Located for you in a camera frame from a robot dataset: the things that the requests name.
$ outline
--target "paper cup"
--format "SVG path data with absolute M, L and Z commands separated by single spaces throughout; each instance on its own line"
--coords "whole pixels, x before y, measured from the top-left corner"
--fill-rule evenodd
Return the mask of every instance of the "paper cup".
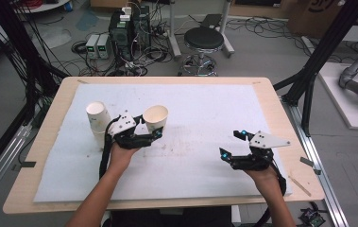
M 153 132 L 154 130 L 165 127 L 166 120 L 169 112 L 167 108 L 164 106 L 152 106 L 149 107 L 144 113 L 143 118 L 146 123 L 146 127 L 148 128 L 149 133 Z
M 98 146 L 103 149 L 105 147 L 105 132 L 93 131 L 93 135 Z
M 90 103 L 87 108 L 88 119 L 90 120 L 91 130 L 95 132 L 105 131 L 111 122 L 111 116 L 103 102 L 96 101 Z

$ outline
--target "white robot part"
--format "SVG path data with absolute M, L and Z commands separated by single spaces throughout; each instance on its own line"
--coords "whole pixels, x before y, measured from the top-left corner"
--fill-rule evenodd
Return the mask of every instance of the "white robot part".
M 131 114 L 128 111 L 125 111 L 123 114 L 121 114 L 118 121 L 111 124 L 108 133 L 111 136 L 114 136 L 117 133 L 126 131 L 136 126 L 137 124 L 135 123 L 134 118 L 132 118 Z
M 290 146 L 290 141 L 281 139 L 263 131 L 258 131 L 249 141 L 249 145 L 255 148 L 277 148 Z

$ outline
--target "black stool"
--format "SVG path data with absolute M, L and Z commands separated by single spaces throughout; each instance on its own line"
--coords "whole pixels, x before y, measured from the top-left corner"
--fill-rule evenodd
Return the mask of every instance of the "black stool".
M 196 27 L 188 30 L 184 34 L 184 43 L 188 48 L 199 52 L 185 58 L 179 69 L 179 76 L 183 71 L 195 76 L 206 77 L 211 74 L 217 76 L 216 61 L 206 56 L 220 50 L 224 43 L 223 35 L 213 28 Z

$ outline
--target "table surface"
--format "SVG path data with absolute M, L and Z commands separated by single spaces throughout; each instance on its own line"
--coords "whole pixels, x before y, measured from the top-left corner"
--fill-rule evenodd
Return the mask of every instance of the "table surface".
M 292 141 L 289 147 L 278 148 L 293 194 L 286 201 L 323 200 L 323 189 L 310 166 L 299 159 L 305 152 L 284 111 L 272 84 L 266 78 L 84 78 L 72 77 L 63 81 L 46 115 L 38 135 L 26 157 L 27 162 L 36 162 L 35 167 L 25 167 L 10 190 L 4 205 L 7 214 L 74 211 L 79 202 L 33 202 L 41 181 L 43 168 L 49 151 L 58 136 L 60 125 L 75 96 L 80 83 L 104 84 L 245 84 L 252 85 L 259 99 L 264 117 L 272 134 Z M 166 199 L 142 201 L 111 201 L 108 209 L 165 208 L 208 205 L 233 205 L 264 202 L 262 197 L 222 197 L 199 199 Z

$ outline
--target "human arm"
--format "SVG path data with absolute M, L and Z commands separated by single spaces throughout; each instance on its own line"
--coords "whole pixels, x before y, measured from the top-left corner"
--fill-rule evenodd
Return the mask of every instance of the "human arm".
M 123 149 L 117 143 L 113 144 L 109 168 L 66 223 L 66 226 L 99 226 L 111 200 L 114 188 L 124 171 L 128 168 L 132 155 L 137 150 Z
M 282 197 L 275 170 L 269 167 L 263 171 L 246 171 L 246 174 L 254 180 L 256 187 L 266 200 L 273 226 L 296 226 L 287 204 Z

